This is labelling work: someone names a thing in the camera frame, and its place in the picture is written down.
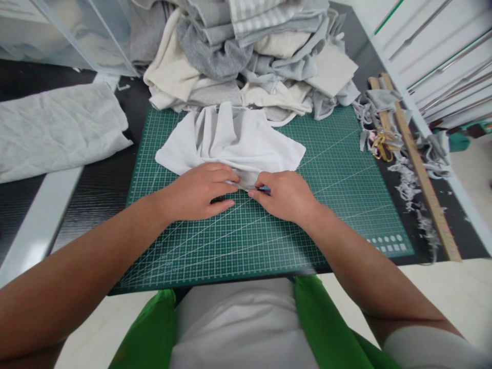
white floor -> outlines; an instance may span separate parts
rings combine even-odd
[[[453,167],[492,230],[492,143],[452,154]],[[492,357],[492,260],[411,265],[402,271],[472,344]],[[333,274],[326,289],[348,325],[375,343],[361,312]],[[56,369],[107,368],[128,328],[154,292],[106,297],[67,340]]]

cutting mat grid lines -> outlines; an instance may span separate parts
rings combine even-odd
[[[177,177],[154,157],[185,114],[149,108],[127,205]],[[278,129],[306,147],[298,172],[317,199],[387,257],[414,255],[375,159],[359,151],[352,107],[321,121],[296,117]],[[247,193],[207,220],[176,222],[128,269],[111,294],[157,290],[323,268],[327,262],[295,224],[269,215]]]

forearm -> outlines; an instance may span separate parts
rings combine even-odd
[[[301,226],[318,245],[343,289],[370,317],[445,319],[388,258],[330,209],[318,206]]]
[[[169,225],[143,198],[0,290],[0,360],[65,339]]]

green apron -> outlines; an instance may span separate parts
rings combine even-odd
[[[295,278],[297,313],[314,357],[325,368],[399,368],[392,358],[352,331],[316,276]],[[166,369],[174,345],[172,290],[159,291],[132,324],[110,369]]]

gold scissors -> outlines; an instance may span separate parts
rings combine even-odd
[[[375,149],[373,155],[376,159],[386,162],[393,161],[393,152],[386,143],[386,133],[382,127],[377,127],[377,137],[373,142],[372,148]]]

